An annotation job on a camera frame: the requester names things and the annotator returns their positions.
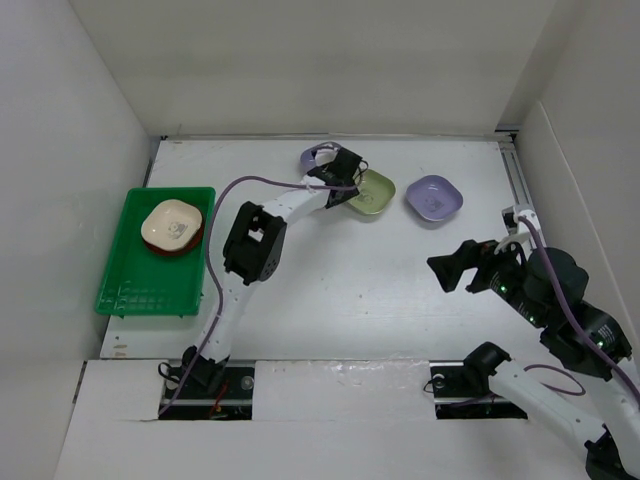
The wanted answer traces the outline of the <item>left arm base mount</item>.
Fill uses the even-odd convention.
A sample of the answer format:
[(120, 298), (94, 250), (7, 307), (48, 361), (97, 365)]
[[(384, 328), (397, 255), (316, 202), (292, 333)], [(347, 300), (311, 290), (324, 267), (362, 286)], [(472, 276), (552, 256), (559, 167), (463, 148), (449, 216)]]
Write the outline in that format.
[(159, 419), (171, 421), (234, 421), (252, 418), (255, 386), (255, 363), (231, 363), (223, 373), (220, 385), (208, 392), (188, 379), (177, 399), (169, 406), (177, 391), (180, 368), (161, 362), (158, 372), (164, 380), (159, 405)]

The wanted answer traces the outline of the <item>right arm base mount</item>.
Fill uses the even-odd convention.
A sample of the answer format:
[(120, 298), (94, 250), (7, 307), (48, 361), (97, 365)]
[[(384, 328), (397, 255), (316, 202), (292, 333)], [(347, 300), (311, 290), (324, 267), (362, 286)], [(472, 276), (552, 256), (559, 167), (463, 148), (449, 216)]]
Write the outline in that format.
[(437, 420), (528, 419), (515, 404), (472, 385), (462, 361), (431, 361), (429, 369), (423, 392), (432, 397)]

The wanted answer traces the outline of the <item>green square dish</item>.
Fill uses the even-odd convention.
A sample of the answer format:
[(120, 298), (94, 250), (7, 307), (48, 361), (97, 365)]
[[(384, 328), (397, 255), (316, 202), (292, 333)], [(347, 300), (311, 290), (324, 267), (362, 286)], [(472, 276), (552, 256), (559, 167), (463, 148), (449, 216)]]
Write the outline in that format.
[(362, 215), (380, 214), (396, 194), (393, 181), (373, 169), (363, 174), (358, 190), (359, 194), (347, 205)]

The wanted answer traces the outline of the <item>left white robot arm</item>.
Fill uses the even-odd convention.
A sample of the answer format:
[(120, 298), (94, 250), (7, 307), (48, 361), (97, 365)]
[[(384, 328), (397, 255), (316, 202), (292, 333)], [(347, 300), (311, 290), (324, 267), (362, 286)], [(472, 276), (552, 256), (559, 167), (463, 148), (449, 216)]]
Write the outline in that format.
[(179, 387), (189, 384), (205, 397), (220, 390), (239, 322), (256, 288), (278, 268), (288, 228), (315, 211), (331, 209), (358, 196), (367, 168), (360, 155), (341, 147), (332, 161), (313, 167), (297, 183), (247, 175), (223, 190), (212, 220), (217, 218), (226, 196), (241, 183), (259, 182), (282, 187), (285, 192), (270, 201), (247, 201), (240, 206), (223, 245), (221, 274), (215, 273), (211, 256), (205, 257), (218, 299), (195, 344), (182, 355)]

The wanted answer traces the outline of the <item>brown square dish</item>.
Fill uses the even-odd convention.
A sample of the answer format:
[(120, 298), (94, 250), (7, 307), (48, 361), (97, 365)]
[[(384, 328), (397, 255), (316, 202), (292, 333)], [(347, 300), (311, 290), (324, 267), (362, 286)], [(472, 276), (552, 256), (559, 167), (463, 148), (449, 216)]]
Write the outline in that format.
[(191, 238), (183, 247), (177, 249), (177, 250), (166, 250), (166, 249), (162, 249), (156, 245), (153, 245), (149, 242), (147, 242), (146, 240), (143, 241), (143, 244), (145, 245), (145, 247), (157, 254), (157, 255), (161, 255), (161, 256), (168, 256), (168, 257), (175, 257), (175, 256), (180, 256), (180, 255), (184, 255), (187, 254), (188, 252), (194, 250), (202, 241), (202, 237), (196, 237), (194, 236), (193, 238)]

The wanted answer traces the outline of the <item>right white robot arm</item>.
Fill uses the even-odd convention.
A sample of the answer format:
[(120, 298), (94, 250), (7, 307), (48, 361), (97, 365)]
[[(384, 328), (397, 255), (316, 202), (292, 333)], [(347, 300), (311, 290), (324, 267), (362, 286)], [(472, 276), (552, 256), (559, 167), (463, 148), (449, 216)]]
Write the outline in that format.
[(582, 413), (491, 342), (463, 359), (465, 387), (501, 397), (543, 424), (574, 449), (590, 478), (638, 478), (639, 388), (621, 367), (632, 347), (611, 315), (584, 301), (587, 272), (562, 250), (540, 246), (526, 254), (515, 241), (467, 240), (427, 264), (445, 292), (473, 270), (467, 291), (492, 291), (538, 329), (541, 345), (573, 373), (598, 414)]

